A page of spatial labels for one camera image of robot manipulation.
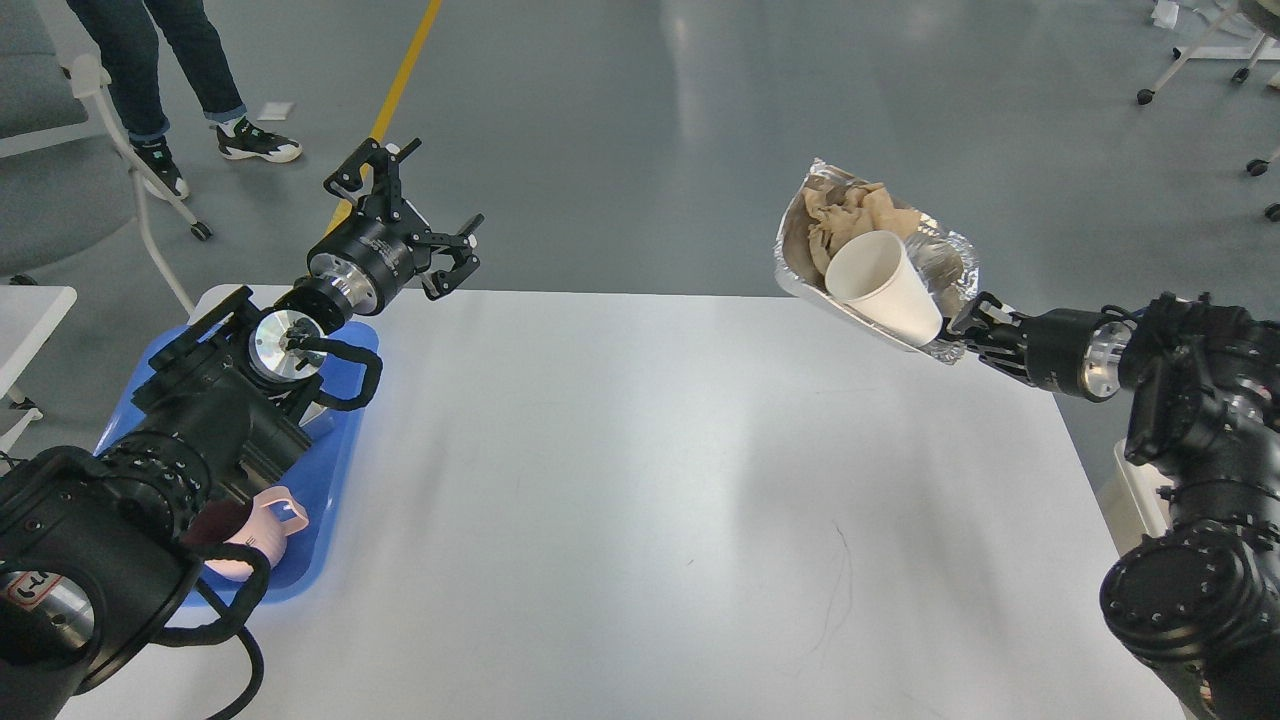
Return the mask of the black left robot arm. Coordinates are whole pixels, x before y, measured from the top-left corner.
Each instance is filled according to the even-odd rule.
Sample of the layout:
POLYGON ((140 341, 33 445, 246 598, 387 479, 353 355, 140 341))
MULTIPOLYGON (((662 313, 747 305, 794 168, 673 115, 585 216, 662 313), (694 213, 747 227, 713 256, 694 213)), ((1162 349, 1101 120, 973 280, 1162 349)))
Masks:
POLYGON ((148 644, 238 639, 246 688, 265 661, 246 624, 270 577, 265 553, 187 543, 212 501, 247 503, 310 450, 311 406, 367 406, 381 359, 335 333, 383 313, 412 281, 430 300, 475 270, 475 232, 434 231, 404 199, 401 164, 420 146, 366 138, 324 182, 351 213, 308 252, 307 274, 270 307, 247 287, 163 346, 133 393, 141 421, 104 451, 60 446, 3 477, 3 716, 54 719, 148 644))

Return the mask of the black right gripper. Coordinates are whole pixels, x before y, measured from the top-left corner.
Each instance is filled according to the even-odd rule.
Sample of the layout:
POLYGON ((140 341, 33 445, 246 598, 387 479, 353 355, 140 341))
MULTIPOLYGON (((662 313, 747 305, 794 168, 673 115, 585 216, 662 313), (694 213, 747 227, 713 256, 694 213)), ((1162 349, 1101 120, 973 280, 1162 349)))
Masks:
POLYGON ((1028 316, 979 292, 945 323, 945 338, 1025 386, 1098 404, 1121 388, 1129 322, 1106 313, 1055 309, 1028 316))

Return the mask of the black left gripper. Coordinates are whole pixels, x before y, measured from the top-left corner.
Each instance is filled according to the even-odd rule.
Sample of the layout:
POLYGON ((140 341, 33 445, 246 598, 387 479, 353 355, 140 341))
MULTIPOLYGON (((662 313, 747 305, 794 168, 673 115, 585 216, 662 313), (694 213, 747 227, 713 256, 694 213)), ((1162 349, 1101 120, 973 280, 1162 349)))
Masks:
POLYGON ((483 213, 453 234, 407 215, 388 222, 352 215, 364 200, 379 197, 393 208, 403 199, 399 167, 421 143, 420 137, 403 147, 366 137, 323 181, 324 190, 348 208, 335 209, 326 236, 310 251, 305 288, 333 304, 344 319, 381 313, 413 278, 436 301, 480 265, 475 233, 485 222, 483 213))

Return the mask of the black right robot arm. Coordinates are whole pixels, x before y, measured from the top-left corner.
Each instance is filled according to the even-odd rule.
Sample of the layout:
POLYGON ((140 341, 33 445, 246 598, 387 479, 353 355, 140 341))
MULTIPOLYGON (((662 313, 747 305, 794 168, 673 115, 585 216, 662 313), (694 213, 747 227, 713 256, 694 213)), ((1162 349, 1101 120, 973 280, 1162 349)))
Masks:
POLYGON ((1132 393, 1124 457, 1170 479, 1171 524, 1107 571, 1105 623, 1197 717, 1277 717, 1277 323, 1207 293, 1032 316, 983 292, 943 337, 1029 387, 1132 393))

